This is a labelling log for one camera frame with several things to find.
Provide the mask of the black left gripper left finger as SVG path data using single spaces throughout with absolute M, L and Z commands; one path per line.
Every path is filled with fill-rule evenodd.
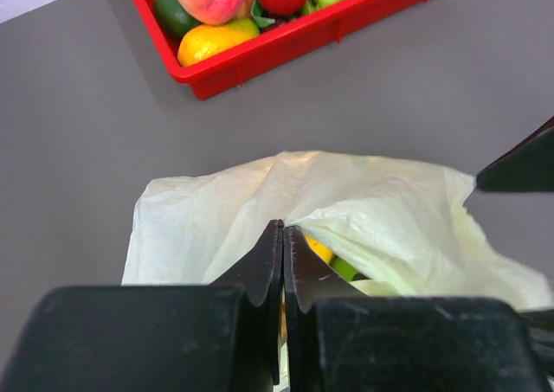
M 208 285 L 73 286 L 42 298 L 4 391 L 269 391 L 280 378 L 283 225 Z

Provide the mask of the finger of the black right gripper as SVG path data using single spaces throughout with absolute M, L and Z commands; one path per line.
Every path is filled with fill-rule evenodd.
M 489 193 L 553 192 L 553 118 L 476 176 Z

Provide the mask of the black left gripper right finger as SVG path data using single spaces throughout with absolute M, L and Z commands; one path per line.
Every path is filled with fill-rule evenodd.
M 283 234 L 293 391 L 548 391 L 553 313 L 487 297 L 370 297 Z

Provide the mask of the pale green plastic bag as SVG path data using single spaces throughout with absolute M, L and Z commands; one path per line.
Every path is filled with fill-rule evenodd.
M 474 188 L 473 176 L 438 164 L 323 151 L 158 178 L 135 204 L 122 281 L 209 284 L 281 220 L 357 267 L 366 294 L 551 306 L 546 277 L 499 254 L 468 213 Z

